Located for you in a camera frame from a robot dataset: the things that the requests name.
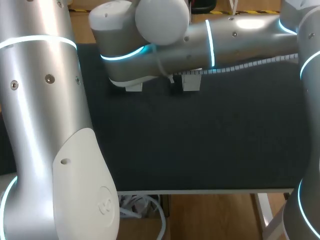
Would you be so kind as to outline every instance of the screw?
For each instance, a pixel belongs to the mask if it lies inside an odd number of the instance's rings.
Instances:
[[[19,87],[19,83],[18,83],[16,80],[13,80],[13,81],[11,82],[11,89],[12,89],[12,90],[17,90],[18,87]]]
[[[80,79],[77,76],[75,77],[75,82],[80,85]]]
[[[62,3],[60,0],[57,0],[56,3],[58,4],[58,6],[59,6],[60,8],[63,8],[64,5],[63,5],[63,3]]]
[[[53,84],[56,80],[51,74],[47,74],[44,79],[47,84]]]

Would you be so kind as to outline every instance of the white cable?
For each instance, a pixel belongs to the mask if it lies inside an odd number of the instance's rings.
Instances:
[[[291,54],[291,55],[285,55],[285,56],[275,56],[272,58],[252,61],[249,63],[244,63],[244,64],[230,66],[230,67],[224,67],[219,69],[207,69],[207,70],[199,69],[199,70],[183,71],[183,72],[176,73],[174,75],[210,75],[210,74],[229,73],[229,72],[235,72],[238,70],[247,69],[247,68],[251,68],[259,65],[277,63],[282,61],[290,61],[294,59],[298,59],[297,53]]]
[[[146,200],[149,200],[150,202],[153,202],[157,206],[157,208],[159,209],[162,226],[161,226],[161,230],[160,230],[159,235],[156,238],[156,240],[162,240],[162,238],[164,237],[165,232],[166,232],[167,224],[166,224],[166,217],[165,217],[164,210],[162,209],[162,207],[159,204],[159,202],[157,200],[155,200],[154,198],[148,196],[148,195],[138,195],[138,196],[135,196],[133,198],[144,198]]]
[[[128,209],[125,209],[123,207],[120,207],[120,213],[126,215],[126,216],[130,216],[131,218],[137,218],[137,219],[141,219],[142,218],[142,215],[139,214],[139,213],[135,213],[133,211],[130,211]]]

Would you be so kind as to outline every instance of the wire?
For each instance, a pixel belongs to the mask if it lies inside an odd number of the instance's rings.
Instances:
[[[162,226],[161,226],[161,230],[159,232],[158,237],[156,238],[156,240],[162,240],[162,238],[165,235],[166,232],[166,227],[167,227],[167,223],[166,223],[166,217],[165,217],[165,213],[164,210],[162,209],[161,205],[159,204],[159,202],[157,200],[155,200],[154,198],[148,196],[148,195],[141,195],[141,196],[135,196],[133,198],[144,198],[149,200],[150,202],[153,202],[157,208],[159,209],[159,213],[160,213],[160,217],[161,217],[161,222],[162,222]]]
[[[126,216],[130,216],[130,217],[134,217],[134,218],[137,218],[137,219],[141,219],[142,218],[142,215],[140,213],[136,213],[134,211],[130,211],[128,209],[125,209],[123,207],[120,207],[120,213],[126,215]]]
[[[252,61],[249,63],[244,63],[236,66],[229,66],[224,68],[218,68],[218,69],[197,69],[197,70],[191,70],[191,71],[183,71],[176,73],[175,75],[210,75],[210,74],[221,74],[221,73],[229,73],[229,72],[235,72],[242,69],[247,69],[255,66],[270,64],[270,63],[278,63],[283,61],[290,61],[298,59],[298,54],[291,54],[291,55],[285,55],[285,56],[275,56],[272,58],[267,58],[263,60],[258,61]]]
[[[122,218],[141,219],[143,217],[142,212],[148,208],[149,203],[151,202],[151,203],[155,204],[156,209],[159,210],[159,214],[161,217],[161,230],[158,234],[157,240],[162,240],[162,238],[164,237],[165,232],[166,232],[167,223],[166,223],[166,217],[165,217],[164,210],[161,207],[161,197],[159,194],[157,197],[158,197],[158,200],[156,200],[148,195],[136,195],[136,196],[129,195],[129,196],[126,196],[123,200],[123,196],[119,195],[118,199],[119,199],[120,213],[122,214],[121,215]],[[130,210],[130,209],[132,209],[133,205],[141,199],[144,200],[144,208],[142,209],[142,211],[137,213],[137,212]]]

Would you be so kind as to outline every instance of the black fabric surface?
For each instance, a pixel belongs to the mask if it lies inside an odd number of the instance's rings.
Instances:
[[[310,137],[297,65],[204,76],[200,92],[158,78],[128,93],[108,81],[96,45],[78,55],[118,191],[294,188],[303,177]],[[0,175],[15,171],[2,118],[0,159]]]

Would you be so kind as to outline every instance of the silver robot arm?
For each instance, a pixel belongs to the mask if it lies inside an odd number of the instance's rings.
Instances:
[[[67,3],[0,0],[0,19],[0,102],[17,168],[0,204],[0,239],[116,239],[118,195]]]

